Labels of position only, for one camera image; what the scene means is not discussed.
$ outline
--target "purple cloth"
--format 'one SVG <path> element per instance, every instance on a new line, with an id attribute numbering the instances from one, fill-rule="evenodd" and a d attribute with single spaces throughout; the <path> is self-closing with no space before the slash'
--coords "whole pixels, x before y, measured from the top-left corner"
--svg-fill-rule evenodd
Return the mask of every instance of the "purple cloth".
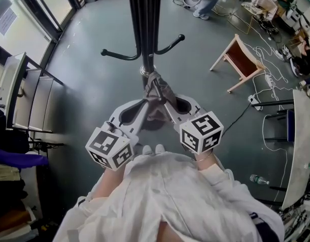
<path id="1" fill-rule="evenodd" d="M 39 165 L 48 165 L 48 159 L 38 154 L 22 154 L 6 152 L 0 149 L 0 164 L 10 167 L 27 168 Z"/>

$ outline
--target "fiducial marker cube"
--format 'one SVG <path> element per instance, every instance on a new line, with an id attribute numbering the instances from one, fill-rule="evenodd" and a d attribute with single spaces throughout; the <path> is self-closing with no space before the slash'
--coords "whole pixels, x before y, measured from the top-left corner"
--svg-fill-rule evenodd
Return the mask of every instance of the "fiducial marker cube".
<path id="1" fill-rule="evenodd" d="M 134 155 L 130 139 L 96 128 L 85 148 L 92 159 L 116 171 Z"/>
<path id="2" fill-rule="evenodd" d="M 200 154 L 220 144 L 224 126 L 210 111 L 180 125 L 180 142 Z"/>

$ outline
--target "shoe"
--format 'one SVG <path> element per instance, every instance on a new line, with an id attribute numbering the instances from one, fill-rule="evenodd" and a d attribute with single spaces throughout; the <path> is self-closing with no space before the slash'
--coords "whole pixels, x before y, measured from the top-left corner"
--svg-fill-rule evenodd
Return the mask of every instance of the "shoe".
<path id="1" fill-rule="evenodd" d="M 287 46 L 284 45 L 284 44 L 282 45 L 282 52 L 283 52 L 284 55 L 289 53 L 289 50 L 288 50 Z"/>
<path id="2" fill-rule="evenodd" d="M 156 148 L 155 148 L 155 154 L 157 155 L 157 154 L 161 154 L 163 152 L 165 152 L 165 148 L 164 148 L 163 144 L 157 144 Z"/>
<path id="3" fill-rule="evenodd" d="M 298 71 L 297 67 L 294 65 L 292 59 L 290 59 L 290 64 L 291 64 L 291 70 L 292 70 L 292 72 L 294 73 L 294 75 L 295 75 L 296 77 L 299 77 L 299 75 L 300 75 L 300 74 L 299 74 L 299 71 Z"/>
<path id="4" fill-rule="evenodd" d="M 283 55 L 279 52 L 279 51 L 275 51 L 275 55 L 277 56 L 277 58 L 279 59 L 279 60 L 284 60 L 284 57 L 283 57 Z"/>
<path id="5" fill-rule="evenodd" d="M 208 15 L 202 15 L 200 16 L 199 14 L 197 14 L 196 12 L 193 13 L 193 16 L 196 17 L 196 18 L 201 18 L 203 20 L 208 20 L 210 17 Z"/>
<path id="6" fill-rule="evenodd" d="M 143 147 L 143 152 L 142 152 L 143 155 L 152 155 L 154 154 L 154 152 L 152 151 L 151 147 L 149 145 L 145 145 Z"/>

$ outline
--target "paper sign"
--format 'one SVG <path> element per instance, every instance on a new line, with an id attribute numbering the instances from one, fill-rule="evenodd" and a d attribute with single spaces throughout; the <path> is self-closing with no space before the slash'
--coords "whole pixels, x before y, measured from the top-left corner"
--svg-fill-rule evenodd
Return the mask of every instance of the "paper sign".
<path id="1" fill-rule="evenodd" d="M 14 11 L 9 8 L 5 14 L 0 18 L 0 33 L 5 36 L 7 31 L 9 30 L 12 23 L 17 18 L 17 15 L 14 13 Z"/>

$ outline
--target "jeans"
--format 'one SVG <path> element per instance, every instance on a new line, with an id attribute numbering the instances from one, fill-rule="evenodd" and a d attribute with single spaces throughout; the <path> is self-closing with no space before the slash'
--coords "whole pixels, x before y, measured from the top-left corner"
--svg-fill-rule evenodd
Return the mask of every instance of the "jeans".
<path id="1" fill-rule="evenodd" d="M 207 16 L 212 8 L 216 5 L 218 0 L 202 0 L 196 7 L 195 14 L 199 17 Z"/>

